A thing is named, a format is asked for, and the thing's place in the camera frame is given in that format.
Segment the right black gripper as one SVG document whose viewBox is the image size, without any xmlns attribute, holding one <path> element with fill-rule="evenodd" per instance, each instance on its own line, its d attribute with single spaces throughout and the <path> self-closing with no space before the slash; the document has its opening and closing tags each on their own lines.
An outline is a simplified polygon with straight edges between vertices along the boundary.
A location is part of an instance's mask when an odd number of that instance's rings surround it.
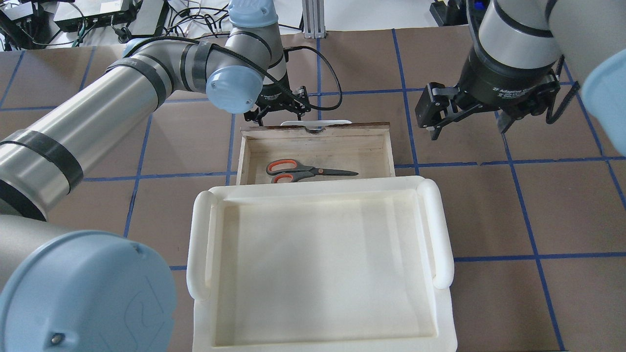
<svg viewBox="0 0 626 352">
<path fill-rule="evenodd" d="M 539 116 L 553 107 L 560 84 L 549 66 L 524 69 L 497 62 L 475 44 L 468 54 L 456 87 L 428 83 L 414 112 L 421 129 L 438 140 L 443 127 L 476 113 L 502 110 L 499 133 L 506 133 L 522 117 Z"/>
</svg>

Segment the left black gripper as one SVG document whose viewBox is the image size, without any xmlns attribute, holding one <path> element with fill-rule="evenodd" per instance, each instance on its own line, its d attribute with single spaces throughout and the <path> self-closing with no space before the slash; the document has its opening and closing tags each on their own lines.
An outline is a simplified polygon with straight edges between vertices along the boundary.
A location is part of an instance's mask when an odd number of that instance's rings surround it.
<svg viewBox="0 0 626 352">
<path fill-rule="evenodd" d="M 306 87 L 300 87 L 293 92 L 293 95 L 295 96 L 294 99 L 288 96 L 276 83 L 263 85 L 256 102 L 257 109 L 245 112 L 245 121 L 263 123 L 265 113 L 273 111 L 287 110 L 296 114 L 297 117 L 302 117 L 311 111 L 312 107 Z"/>
</svg>

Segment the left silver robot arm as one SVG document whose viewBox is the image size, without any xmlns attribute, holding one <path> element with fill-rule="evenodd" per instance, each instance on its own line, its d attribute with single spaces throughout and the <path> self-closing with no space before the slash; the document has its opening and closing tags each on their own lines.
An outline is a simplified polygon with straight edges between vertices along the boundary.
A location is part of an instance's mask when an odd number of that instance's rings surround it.
<svg viewBox="0 0 626 352">
<path fill-rule="evenodd" d="M 103 75 L 1 141 L 1 350 L 165 352 L 178 297 L 154 249 L 101 229 L 73 229 L 49 214 L 177 91 L 206 94 L 252 116 L 274 84 L 288 86 L 272 0 L 230 0 L 224 44 L 132 40 Z"/>
</svg>

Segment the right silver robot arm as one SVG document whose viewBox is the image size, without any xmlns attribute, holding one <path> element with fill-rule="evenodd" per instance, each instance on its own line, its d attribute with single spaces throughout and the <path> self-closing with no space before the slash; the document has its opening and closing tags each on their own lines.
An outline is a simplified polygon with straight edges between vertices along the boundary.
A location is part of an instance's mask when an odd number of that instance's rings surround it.
<svg viewBox="0 0 626 352">
<path fill-rule="evenodd" d="M 428 83 L 415 107 L 431 140 L 453 122 L 499 110 L 505 133 L 531 114 L 555 123 L 575 94 L 625 154 L 623 0 L 450 0 L 472 49 L 454 87 Z"/>
</svg>

